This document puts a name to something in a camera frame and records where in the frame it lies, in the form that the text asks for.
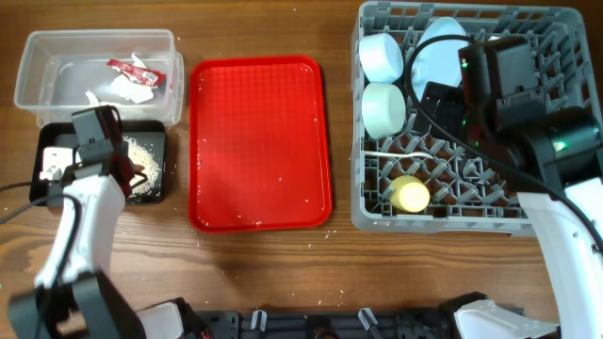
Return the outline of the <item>red sauce packet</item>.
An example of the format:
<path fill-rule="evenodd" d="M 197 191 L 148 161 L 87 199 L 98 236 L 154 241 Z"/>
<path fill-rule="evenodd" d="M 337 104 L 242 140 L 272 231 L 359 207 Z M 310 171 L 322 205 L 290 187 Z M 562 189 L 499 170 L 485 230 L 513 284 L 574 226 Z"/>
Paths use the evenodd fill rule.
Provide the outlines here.
<path fill-rule="evenodd" d="M 158 87 L 166 78 L 166 74 L 164 73 L 124 63 L 116 59 L 110 59 L 106 65 L 126 75 L 132 82 L 151 88 Z"/>

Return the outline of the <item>white tissue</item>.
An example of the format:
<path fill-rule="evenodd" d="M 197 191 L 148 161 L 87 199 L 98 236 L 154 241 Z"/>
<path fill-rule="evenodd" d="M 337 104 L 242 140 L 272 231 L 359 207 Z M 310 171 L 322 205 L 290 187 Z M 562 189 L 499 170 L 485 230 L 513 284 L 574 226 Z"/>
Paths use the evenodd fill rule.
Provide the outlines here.
<path fill-rule="evenodd" d="M 146 65 L 136 53 L 133 53 L 131 57 L 134 60 L 134 66 L 146 68 Z M 155 97 L 152 88 L 135 83 L 131 81 L 132 79 L 134 79 L 134 77 L 127 74 L 119 75 L 109 85 L 109 91 L 136 105 L 150 101 Z M 85 94 L 89 99 L 91 106 L 117 105 L 109 102 L 99 102 L 96 95 L 89 90 L 87 90 Z"/>

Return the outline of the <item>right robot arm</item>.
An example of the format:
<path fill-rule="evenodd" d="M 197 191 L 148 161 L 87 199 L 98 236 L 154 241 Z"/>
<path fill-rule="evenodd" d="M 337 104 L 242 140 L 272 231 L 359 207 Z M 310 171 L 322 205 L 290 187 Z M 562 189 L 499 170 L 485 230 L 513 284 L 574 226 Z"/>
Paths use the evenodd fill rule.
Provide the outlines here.
<path fill-rule="evenodd" d="M 545 258 L 561 338 L 602 335 L 602 126 L 580 106 L 550 113 L 521 37 L 475 41 L 458 62 L 467 106 L 449 128 L 437 122 L 405 76 L 417 111 L 444 138 L 506 177 Z"/>

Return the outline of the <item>light blue bowl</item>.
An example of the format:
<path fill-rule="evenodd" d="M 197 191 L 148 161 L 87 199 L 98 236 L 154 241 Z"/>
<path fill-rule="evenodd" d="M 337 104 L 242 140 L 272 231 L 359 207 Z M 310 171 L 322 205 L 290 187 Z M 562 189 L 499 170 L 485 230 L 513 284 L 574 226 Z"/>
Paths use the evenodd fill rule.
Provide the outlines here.
<path fill-rule="evenodd" d="M 401 50 L 387 33 L 362 37 L 359 58 L 369 82 L 392 84 L 402 76 L 404 62 Z"/>

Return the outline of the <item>pile of white rice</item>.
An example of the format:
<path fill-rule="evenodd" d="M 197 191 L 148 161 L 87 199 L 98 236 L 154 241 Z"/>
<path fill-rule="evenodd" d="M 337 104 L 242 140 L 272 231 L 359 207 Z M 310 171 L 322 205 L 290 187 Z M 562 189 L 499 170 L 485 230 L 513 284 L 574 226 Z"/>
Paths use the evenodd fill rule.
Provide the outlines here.
<path fill-rule="evenodd" d="M 132 187 L 131 196 L 152 194 L 159 189 L 162 169 L 157 160 L 155 152 L 146 143 L 136 141 L 132 137 L 125 137 L 128 143 L 128 157 L 135 165 L 135 177 L 130 181 Z"/>

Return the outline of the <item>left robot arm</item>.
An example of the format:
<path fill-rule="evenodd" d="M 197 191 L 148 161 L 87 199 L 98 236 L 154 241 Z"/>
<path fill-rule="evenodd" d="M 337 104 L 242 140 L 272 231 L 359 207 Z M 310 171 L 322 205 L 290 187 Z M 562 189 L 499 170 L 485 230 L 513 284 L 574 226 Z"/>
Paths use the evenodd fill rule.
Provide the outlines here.
<path fill-rule="evenodd" d="M 53 248 L 32 291 L 9 301 L 20 338 L 61 338 L 59 323 L 80 313 L 73 338 L 208 338 L 211 330 L 181 298 L 134 311 L 106 275 L 117 220 L 131 193 L 135 167 L 112 105 L 72 114 L 78 144 L 59 191 L 31 206 L 62 203 Z"/>

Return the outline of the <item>light blue plate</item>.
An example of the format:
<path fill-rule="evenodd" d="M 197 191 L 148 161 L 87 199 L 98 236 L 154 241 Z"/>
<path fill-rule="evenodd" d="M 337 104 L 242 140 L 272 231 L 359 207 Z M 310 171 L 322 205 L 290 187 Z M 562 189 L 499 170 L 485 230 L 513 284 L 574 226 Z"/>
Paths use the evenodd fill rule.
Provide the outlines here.
<path fill-rule="evenodd" d="M 452 17 L 443 17 L 427 28 L 418 45 L 445 35 L 465 36 L 465 31 Z M 422 98 L 428 82 L 450 87 L 460 85 L 462 76 L 458 51 L 467 45 L 465 40 L 442 40 L 430 44 L 418 54 L 412 70 L 412 82 L 418 99 Z"/>

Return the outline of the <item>white plastic spoon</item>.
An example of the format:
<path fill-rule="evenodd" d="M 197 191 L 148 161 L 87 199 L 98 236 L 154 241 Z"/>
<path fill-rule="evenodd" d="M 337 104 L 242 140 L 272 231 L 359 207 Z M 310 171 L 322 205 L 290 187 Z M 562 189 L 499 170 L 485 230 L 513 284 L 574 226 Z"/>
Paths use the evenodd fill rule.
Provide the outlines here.
<path fill-rule="evenodd" d="M 369 156 L 378 156 L 378 157 L 393 157 L 393 158 L 428 158 L 433 159 L 433 156 L 429 153 L 423 152 L 414 152 L 414 153 L 385 153 L 385 152 L 377 152 L 377 151 L 364 151 L 365 155 Z"/>

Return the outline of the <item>yellow plastic cup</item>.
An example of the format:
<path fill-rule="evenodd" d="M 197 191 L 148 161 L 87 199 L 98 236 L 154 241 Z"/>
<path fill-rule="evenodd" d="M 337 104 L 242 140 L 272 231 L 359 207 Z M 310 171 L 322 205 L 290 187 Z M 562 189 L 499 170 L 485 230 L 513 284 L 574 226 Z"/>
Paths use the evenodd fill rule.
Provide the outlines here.
<path fill-rule="evenodd" d="M 429 189 L 415 176 L 402 175 L 394 179 L 390 187 L 393 193 L 389 202 L 401 211 L 418 213 L 429 204 L 431 194 Z"/>

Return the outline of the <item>pale green rice bowl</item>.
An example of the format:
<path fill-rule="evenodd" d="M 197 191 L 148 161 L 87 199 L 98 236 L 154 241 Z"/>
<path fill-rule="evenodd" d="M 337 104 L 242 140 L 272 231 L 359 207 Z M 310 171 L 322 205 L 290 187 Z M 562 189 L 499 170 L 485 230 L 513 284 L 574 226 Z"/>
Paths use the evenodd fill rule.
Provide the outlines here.
<path fill-rule="evenodd" d="M 404 126 L 406 103 L 397 86 L 369 83 L 362 96 L 361 113 L 370 137 L 390 137 L 400 132 Z"/>

